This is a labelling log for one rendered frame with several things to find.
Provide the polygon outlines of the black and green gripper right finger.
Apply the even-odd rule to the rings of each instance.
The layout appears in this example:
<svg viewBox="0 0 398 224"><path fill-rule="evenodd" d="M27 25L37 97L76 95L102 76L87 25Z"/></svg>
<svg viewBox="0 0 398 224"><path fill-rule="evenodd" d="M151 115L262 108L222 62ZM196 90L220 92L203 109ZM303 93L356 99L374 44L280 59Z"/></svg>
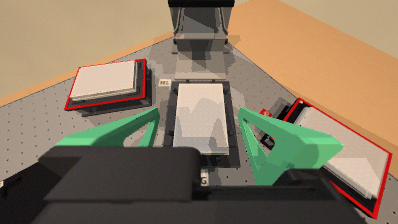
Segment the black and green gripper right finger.
<svg viewBox="0 0 398 224"><path fill-rule="evenodd" d="M287 169L319 169L344 145L332 135L240 107L238 120L257 186L272 186ZM267 156L250 122L274 139Z"/></svg>

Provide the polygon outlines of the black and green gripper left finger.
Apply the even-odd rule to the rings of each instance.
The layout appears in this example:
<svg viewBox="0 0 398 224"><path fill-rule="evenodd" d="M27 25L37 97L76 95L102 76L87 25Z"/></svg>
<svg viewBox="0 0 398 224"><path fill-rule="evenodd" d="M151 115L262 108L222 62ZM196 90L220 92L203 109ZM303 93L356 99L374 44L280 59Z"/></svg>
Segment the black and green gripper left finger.
<svg viewBox="0 0 398 224"><path fill-rule="evenodd" d="M153 147L159 120L159 110L155 107L134 116L68 135L56 145L124 147L125 138L150 122L137 147Z"/></svg>

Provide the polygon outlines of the grey slotted rack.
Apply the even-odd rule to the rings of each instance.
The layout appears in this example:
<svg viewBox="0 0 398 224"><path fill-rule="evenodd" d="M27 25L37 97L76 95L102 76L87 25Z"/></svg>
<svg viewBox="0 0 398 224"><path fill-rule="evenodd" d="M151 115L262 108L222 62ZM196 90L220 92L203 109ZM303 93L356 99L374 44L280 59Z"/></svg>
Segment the grey slotted rack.
<svg viewBox="0 0 398 224"><path fill-rule="evenodd" d="M175 80L226 80L223 49L232 7L169 7L178 56Z"/></svg>

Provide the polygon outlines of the black plate with label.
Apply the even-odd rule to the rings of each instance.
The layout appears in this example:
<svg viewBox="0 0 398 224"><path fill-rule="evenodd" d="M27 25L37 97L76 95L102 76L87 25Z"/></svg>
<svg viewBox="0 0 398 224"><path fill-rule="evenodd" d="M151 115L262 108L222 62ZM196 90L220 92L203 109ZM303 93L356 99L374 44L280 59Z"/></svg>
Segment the black plate with label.
<svg viewBox="0 0 398 224"><path fill-rule="evenodd" d="M168 0L169 7L234 7L235 0Z"/></svg>

